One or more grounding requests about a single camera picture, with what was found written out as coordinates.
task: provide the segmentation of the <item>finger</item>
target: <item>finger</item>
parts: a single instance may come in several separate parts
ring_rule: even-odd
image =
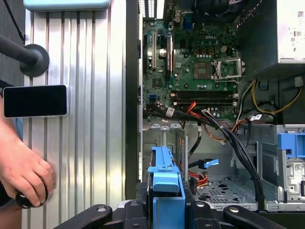
[[[23,177],[32,185],[34,188],[40,203],[44,203],[46,198],[46,190],[44,188],[43,181],[40,179],[37,174],[35,174],[33,171],[27,172],[23,175]]]
[[[36,165],[33,171],[43,180],[43,183],[47,187],[48,193],[52,193],[54,190],[54,180],[51,174],[41,165]]]
[[[52,177],[52,180],[54,181],[54,171],[53,171],[52,167],[50,166],[50,164],[48,162],[44,161],[43,159],[39,160],[39,164],[49,172],[49,174]]]
[[[17,190],[14,186],[12,186],[6,179],[1,178],[1,183],[8,194],[8,196],[12,199],[15,199],[17,195]]]
[[[25,197],[36,207],[40,205],[39,198],[32,187],[32,185],[23,177],[19,177],[16,180],[10,180],[11,185],[13,185],[17,190],[22,192]]]

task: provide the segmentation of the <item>smartphone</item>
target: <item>smartphone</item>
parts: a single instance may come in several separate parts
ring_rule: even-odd
[[[17,118],[66,115],[67,91],[65,85],[6,87],[3,90],[4,116]]]

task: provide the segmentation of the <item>green circuit board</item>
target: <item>green circuit board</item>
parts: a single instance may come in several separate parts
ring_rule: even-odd
[[[177,90],[236,91],[235,82],[215,82],[211,79],[213,60],[236,57],[236,28],[234,24],[197,25],[184,30],[174,28],[175,43],[173,71]],[[236,75],[236,63],[223,63],[223,74]]]
[[[212,92],[223,94],[237,93],[235,82],[215,82],[213,75],[213,60],[236,57],[236,30],[235,25],[199,25],[191,30],[185,30],[180,23],[173,28],[173,72],[170,79],[165,77],[166,60],[160,58],[160,36],[168,34],[168,25],[162,20],[145,21],[143,34],[147,36],[148,57],[143,71],[143,106],[151,102],[152,96],[161,104],[173,106],[171,93],[178,92]],[[153,34],[158,35],[156,43],[156,67],[152,68],[151,54],[153,51]],[[223,64],[222,73],[236,74],[234,63]],[[217,118],[235,119],[235,107],[231,105],[206,105],[200,109],[217,109]]]

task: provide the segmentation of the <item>black plastic stand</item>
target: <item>black plastic stand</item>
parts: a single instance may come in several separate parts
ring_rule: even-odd
[[[49,67],[48,52],[37,44],[24,47],[0,35],[0,53],[20,62],[20,70],[29,77],[42,75]]]

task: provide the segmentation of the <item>ribbed aluminum panel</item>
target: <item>ribbed aluminum panel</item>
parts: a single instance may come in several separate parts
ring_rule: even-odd
[[[69,115],[24,119],[24,142],[52,164],[48,203],[24,210],[22,228],[51,229],[94,204],[116,208],[125,190],[126,2],[105,11],[26,12],[27,44],[50,55],[25,86],[65,84]]]

